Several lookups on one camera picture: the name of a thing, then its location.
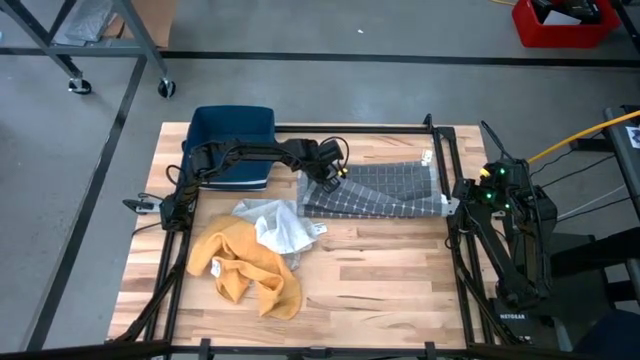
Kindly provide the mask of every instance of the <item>metal table leg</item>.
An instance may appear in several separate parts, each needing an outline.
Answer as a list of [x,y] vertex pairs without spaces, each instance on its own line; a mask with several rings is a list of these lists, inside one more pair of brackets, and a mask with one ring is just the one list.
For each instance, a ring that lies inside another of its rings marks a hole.
[[71,61],[71,57],[56,55],[49,50],[49,32],[22,5],[20,0],[0,0],[0,9],[9,15],[35,41],[38,47],[69,75],[69,91],[82,95],[91,92],[91,84],[82,79],[82,71]]
[[158,85],[158,93],[164,98],[170,98],[176,91],[176,84],[169,78],[167,65],[158,49],[156,49],[153,39],[144,27],[144,23],[138,16],[133,4],[131,4],[131,0],[113,0],[113,6],[115,11],[122,16],[125,24],[131,29],[133,37],[144,52],[147,60],[160,69],[162,76]]

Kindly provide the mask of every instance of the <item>wooden table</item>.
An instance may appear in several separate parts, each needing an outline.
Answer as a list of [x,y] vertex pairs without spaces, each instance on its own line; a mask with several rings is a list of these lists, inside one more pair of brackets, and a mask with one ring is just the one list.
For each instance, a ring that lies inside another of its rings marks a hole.
[[[180,144],[188,125],[163,124],[146,192],[163,197],[173,192],[164,172],[168,165],[180,163]],[[486,162],[480,129],[456,126],[455,130],[464,174],[475,178]],[[429,135],[335,135],[349,142],[351,164],[417,161],[425,148],[433,148]],[[277,134],[277,140],[320,141],[327,136]],[[449,168],[449,151],[446,142],[443,145]],[[454,176],[450,168],[448,171],[452,181]],[[200,192],[191,244],[216,216],[229,214],[239,200],[294,200],[295,185],[296,174],[275,164],[264,192]],[[157,215],[140,216],[137,227],[158,221]],[[213,346],[423,348],[425,341],[433,341],[438,348],[465,348],[451,254],[444,245],[444,218],[317,221],[326,223],[329,231],[313,250],[303,254],[294,272],[304,300],[292,320],[259,317],[253,289],[235,305],[217,294],[212,275],[185,274],[173,343],[199,345],[201,338],[211,338]],[[110,338],[120,335],[151,298],[164,234],[158,226],[133,237]],[[480,246],[479,252],[486,287],[492,288],[496,275]],[[160,310],[157,338],[164,331],[166,303]],[[474,304],[471,312],[474,332],[481,336]]]

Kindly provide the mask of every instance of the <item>concrete floor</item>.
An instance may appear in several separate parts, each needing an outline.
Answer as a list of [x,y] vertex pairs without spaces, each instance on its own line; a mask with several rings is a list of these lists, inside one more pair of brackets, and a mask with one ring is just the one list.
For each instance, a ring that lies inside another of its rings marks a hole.
[[[36,0],[24,2],[27,6],[37,3],[31,6],[36,15],[42,16],[43,23],[51,21],[47,15],[53,11],[48,7],[56,2],[46,6]],[[452,26],[459,19],[465,19],[465,25]],[[32,46],[2,14],[0,31],[4,33],[0,46]],[[593,50],[525,49],[513,31],[510,7],[477,0],[190,0],[178,6],[170,48],[637,56],[621,29]],[[0,352],[23,344],[135,60],[76,62],[95,94],[68,94],[64,73],[47,58],[0,57],[0,185],[4,190],[0,319],[11,324],[0,327]],[[189,121],[197,106],[268,106],[275,109],[280,122],[419,123],[427,112],[438,124],[485,120],[513,155],[528,157],[599,123],[603,108],[637,103],[640,98],[638,72],[632,70],[230,60],[167,63],[178,91],[169,101],[161,99],[155,90],[158,72],[147,65],[48,347],[104,340],[135,222],[135,215],[121,200],[144,188],[161,123]],[[495,158],[494,146],[485,144]],[[536,181],[546,183],[600,156],[571,155]],[[599,171],[551,187],[549,195],[562,213],[620,184],[616,165],[607,162]],[[610,200],[624,196],[619,192]],[[637,226],[637,219],[624,202],[563,222],[558,231],[606,236],[632,226]]]

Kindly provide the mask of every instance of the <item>red container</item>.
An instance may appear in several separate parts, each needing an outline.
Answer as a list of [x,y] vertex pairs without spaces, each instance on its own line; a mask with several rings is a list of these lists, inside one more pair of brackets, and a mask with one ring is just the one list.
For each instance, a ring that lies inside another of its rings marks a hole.
[[512,15],[522,45],[544,48],[596,47],[611,30],[620,25],[620,19],[611,7],[609,0],[595,0],[595,3],[602,16],[600,24],[542,25],[533,10],[531,0],[519,0],[513,8]]

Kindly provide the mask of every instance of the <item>orange cloth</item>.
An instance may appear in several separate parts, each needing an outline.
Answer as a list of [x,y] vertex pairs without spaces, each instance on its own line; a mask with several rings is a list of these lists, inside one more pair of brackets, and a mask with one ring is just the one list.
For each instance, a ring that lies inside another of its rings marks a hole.
[[200,276],[211,259],[220,264],[216,288],[224,298],[237,304],[254,280],[260,316],[288,320],[300,310],[300,283],[282,256],[258,244],[253,224],[235,216],[217,218],[196,240],[187,271]]

